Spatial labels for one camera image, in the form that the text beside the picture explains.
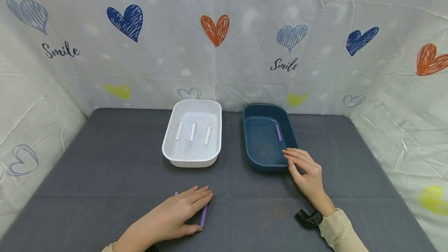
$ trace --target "chalk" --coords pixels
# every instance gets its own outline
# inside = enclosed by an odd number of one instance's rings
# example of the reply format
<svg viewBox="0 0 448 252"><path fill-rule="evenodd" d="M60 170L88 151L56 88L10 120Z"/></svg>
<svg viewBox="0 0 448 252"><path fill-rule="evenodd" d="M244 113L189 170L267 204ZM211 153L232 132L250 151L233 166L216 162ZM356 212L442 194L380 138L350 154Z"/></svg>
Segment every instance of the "chalk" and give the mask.
<svg viewBox="0 0 448 252"><path fill-rule="evenodd" d="M196 123L193 123L193 128L191 129L190 142L193 142L194 130L196 129Z"/></svg>
<svg viewBox="0 0 448 252"><path fill-rule="evenodd" d="M182 126L183 126L183 125L184 125L184 123L183 123L183 122L180 122L179 129L177 129L176 141L179 140L179 137L180 137L180 131L182 131Z"/></svg>
<svg viewBox="0 0 448 252"><path fill-rule="evenodd" d="M205 215L207 214L207 206L208 206L208 204L206 204L206 205L204 206L204 208L202 209L201 228L204 228Z"/></svg>
<svg viewBox="0 0 448 252"><path fill-rule="evenodd" d="M280 129L279 125L275 125L275 128L277 130L277 136L279 137L279 142L283 142L283 139L281 139Z"/></svg>
<svg viewBox="0 0 448 252"><path fill-rule="evenodd" d="M208 140L210 138L210 131L212 130L211 126L209 126L208 130L207 130L207 137L205 139L205 146L208 145Z"/></svg>

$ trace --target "white plastic tray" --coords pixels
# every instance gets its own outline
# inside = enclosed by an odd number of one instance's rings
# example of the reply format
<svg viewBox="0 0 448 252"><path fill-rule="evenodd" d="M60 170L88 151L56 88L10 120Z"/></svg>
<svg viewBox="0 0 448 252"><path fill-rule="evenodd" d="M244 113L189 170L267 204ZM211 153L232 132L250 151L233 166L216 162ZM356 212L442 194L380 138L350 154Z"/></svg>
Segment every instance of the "white plastic tray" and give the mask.
<svg viewBox="0 0 448 252"><path fill-rule="evenodd" d="M221 136L221 104L207 99L184 99L174 105L162 152L177 167L208 167L221 151Z"/></svg>

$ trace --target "sleeve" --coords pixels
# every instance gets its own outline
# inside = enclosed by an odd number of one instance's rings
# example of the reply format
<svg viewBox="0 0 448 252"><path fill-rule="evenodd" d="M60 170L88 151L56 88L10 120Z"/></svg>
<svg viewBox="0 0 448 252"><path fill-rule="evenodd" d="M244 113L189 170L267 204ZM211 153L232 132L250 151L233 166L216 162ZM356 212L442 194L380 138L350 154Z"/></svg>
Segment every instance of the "sleeve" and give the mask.
<svg viewBox="0 0 448 252"><path fill-rule="evenodd" d="M341 209L319 225L320 235L335 252L368 252L353 229L352 223Z"/></svg>
<svg viewBox="0 0 448 252"><path fill-rule="evenodd" d="M104 247L103 251L101 252L113 252L113 243L109 244L109 246Z"/></svg>

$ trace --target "outlined heart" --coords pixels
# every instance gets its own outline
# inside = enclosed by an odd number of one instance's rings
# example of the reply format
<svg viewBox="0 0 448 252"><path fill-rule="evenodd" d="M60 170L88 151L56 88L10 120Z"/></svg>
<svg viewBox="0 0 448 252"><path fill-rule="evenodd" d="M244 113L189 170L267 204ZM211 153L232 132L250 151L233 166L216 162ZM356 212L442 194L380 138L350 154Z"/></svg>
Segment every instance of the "outlined heart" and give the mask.
<svg viewBox="0 0 448 252"><path fill-rule="evenodd" d="M10 176L24 176L35 171L39 167L39 160L36 152L27 145L20 144L15 146L12 149L12 155L16 158L17 162L9 165L7 173Z"/></svg>
<svg viewBox="0 0 448 252"><path fill-rule="evenodd" d="M138 5L129 5L123 16L114 8L109 7L107 8L107 17L118 30L138 42L138 35L143 25L143 12Z"/></svg>
<svg viewBox="0 0 448 252"><path fill-rule="evenodd" d="M287 100L288 104L291 105L292 107L297 107L297 106L301 105L304 101L306 101L307 98L308 98L307 94L301 94L300 96L298 96L294 93L290 93L286 97L286 100Z"/></svg>
<svg viewBox="0 0 448 252"><path fill-rule="evenodd" d="M201 91L195 87L191 88L189 91L187 91L186 89L178 89L177 94L183 99L199 99L201 97Z"/></svg>
<svg viewBox="0 0 448 252"><path fill-rule="evenodd" d="M295 28L285 25L277 33L277 42L291 52L294 46L305 37L307 31L308 27L304 24L299 24Z"/></svg>
<svg viewBox="0 0 448 252"><path fill-rule="evenodd" d="M222 15L218 22L213 22L209 16L203 15L201 17L201 25L208 39L212 41L215 48L221 45L224 41L225 36L227 35L227 31L229 30L230 19L226 14Z"/></svg>
<svg viewBox="0 0 448 252"><path fill-rule="evenodd" d="M36 1L24 0L17 4L14 0L7 0L9 10L14 16L26 25L32 28L40 30L43 34L47 34L45 31L45 25L47 24L48 14L47 10Z"/></svg>
<svg viewBox="0 0 448 252"><path fill-rule="evenodd" d="M345 45L348 53L353 57L353 55L356 54L357 51L362 49L367 43L370 42L370 40L372 40L377 35L378 31L380 31L379 27L372 27L362 36L361 31L353 31L350 35L348 35L347 43Z"/></svg>
<svg viewBox="0 0 448 252"><path fill-rule="evenodd" d="M448 54L436 58L437 47L434 44L426 44L420 50L417 57L416 75L427 76L437 73L448 67Z"/></svg>
<svg viewBox="0 0 448 252"><path fill-rule="evenodd" d="M351 96L350 94L347 96L344 96L342 99L343 104L348 108L353 108L357 105L362 104L366 100L366 97L363 95L359 96Z"/></svg>
<svg viewBox="0 0 448 252"><path fill-rule="evenodd" d="M131 97L131 88L128 85L114 86L112 84L104 85L104 89L107 92L110 92L114 96L117 96L122 99L129 99Z"/></svg>

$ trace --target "gray tabletop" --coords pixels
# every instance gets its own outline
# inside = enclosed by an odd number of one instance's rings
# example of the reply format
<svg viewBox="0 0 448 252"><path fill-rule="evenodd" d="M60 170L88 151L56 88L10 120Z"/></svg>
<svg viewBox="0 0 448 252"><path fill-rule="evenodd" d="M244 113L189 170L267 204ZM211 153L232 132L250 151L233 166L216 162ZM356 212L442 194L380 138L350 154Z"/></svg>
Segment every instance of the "gray tabletop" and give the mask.
<svg viewBox="0 0 448 252"><path fill-rule="evenodd" d="M0 241L5 252L100 252L154 206L195 184L214 191L204 231L160 252L332 251L294 219L311 211L288 173L254 172L242 113L223 113L222 149L206 169L162 155L171 111L99 109ZM324 187L371 252L434 247L349 119L290 115L301 148L322 165ZM198 223L200 216L191 221Z"/></svg>

